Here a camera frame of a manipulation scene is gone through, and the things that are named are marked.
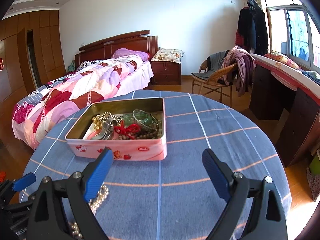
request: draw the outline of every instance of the black coat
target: black coat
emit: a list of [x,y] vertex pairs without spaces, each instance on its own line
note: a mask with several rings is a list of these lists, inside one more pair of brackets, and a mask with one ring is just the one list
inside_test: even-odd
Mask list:
[[249,8],[240,11],[238,33],[244,37],[244,46],[265,55],[269,47],[265,14],[255,0],[248,0],[247,4]]

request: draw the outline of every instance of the blue gripper pad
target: blue gripper pad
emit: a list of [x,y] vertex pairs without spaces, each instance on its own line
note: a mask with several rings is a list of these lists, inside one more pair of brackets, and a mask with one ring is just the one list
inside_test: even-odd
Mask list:
[[231,198],[229,183],[207,150],[202,153],[202,163],[219,197],[228,202]]
[[29,172],[27,175],[24,175],[21,179],[17,179],[13,185],[12,189],[14,191],[22,191],[24,188],[30,186],[36,181],[36,176]]
[[100,163],[97,165],[97,168],[91,174],[87,180],[87,185],[85,187],[84,199],[89,202],[90,199],[97,196],[103,180],[106,178],[111,165],[113,164],[113,152],[109,149]]

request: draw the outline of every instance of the purple pillow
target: purple pillow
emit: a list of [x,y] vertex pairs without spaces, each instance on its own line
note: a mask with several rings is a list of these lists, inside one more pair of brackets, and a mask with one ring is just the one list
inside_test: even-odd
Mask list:
[[129,50],[125,48],[117,49],[111,58],[118,58],[118,57],[123,57],[128,55],[137,55],[142,59],[143,62],[149,59],[149,55],[146,52],[134,51],[134,50]]

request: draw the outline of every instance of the wooden floor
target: wooden floor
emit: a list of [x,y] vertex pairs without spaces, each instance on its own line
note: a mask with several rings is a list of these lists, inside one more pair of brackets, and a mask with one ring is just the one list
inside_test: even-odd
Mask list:
[[[191,82],[192,80],[190,79],[190,76],[183,76],[181,86],[157,85],[149,86],[146,89],[191,93]],[[226,88],[223,92],[229,94],[229,88]],[[287,113],[283,113],[283,116],[279,121],[257,120],[248,109],[250,103],[250,92],[246,93],[242,97],[238,97],[234,88],[233,95],[233,108],[256,123],[269,136],[270,140],[275,142],[279,136],[282,126],[285,123]],[[218,93],[208,94],[207,97],[216,101],[219,101],[220,99],[220,95]],[[230,99],[227,97],[223,97],[222,102],[225,105],[230,105]],[[8,135],[10,140],[6,140],[5,144],[0,144],[0,171],[5,171],[7,173],[7,178],[12,180],[21,177],[28,160],[33,154],[33,150],[23,141],[15,139],[12,131],[8,131]],[[288,235],[290,240],[295,239],[295,237],[300,233],[317,205],[317,203],[312,201],[311,190],[308,186],[306,177],[307,166],[307,161],[302,161],[289,168],[285,168],[292,194],[291,211],[287,219]],[[18,195],[15,196],[12,202],[15,203],[17,201]]]

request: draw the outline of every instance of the chair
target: chair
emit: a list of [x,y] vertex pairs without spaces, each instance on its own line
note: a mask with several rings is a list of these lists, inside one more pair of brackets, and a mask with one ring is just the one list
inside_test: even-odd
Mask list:
[[[229,85],[226,85],[224,82],[219,83],[218,80],[223,75],[228,74],[230,72],[233,72],[234,70],[237,70],[237,69],[238,69],[237,63],[234,63],[234,64],[232,64],[228,67],[222,68],[222,69],[218,69],[217,71],[212,73],[212,75],[208,78],[208,80],[204,80],[204,79],[196,77],[195,75],[192,75],[192,78],[193,78],[192,93],[193,93],[193,88],[195,85],[200,86],[199,95],[201,94],[202,88],[210,89],[210,91],[205,93],[204,96],[211,93],[211,92],[218,92],[218,93],[220,93],[219,102],[222,103],[222,95],[224,95],[224,96],[230,98],[230,107],[232,107],[232,83],[230,83]],[[207,61],[206,60],[201,64],[199,72],[201,73],[202,70],[204,70],[205,72],[207,70]],[[230,87],[230,95],[224,94],[222,92],[222,88],[224,88],[224,87]]]

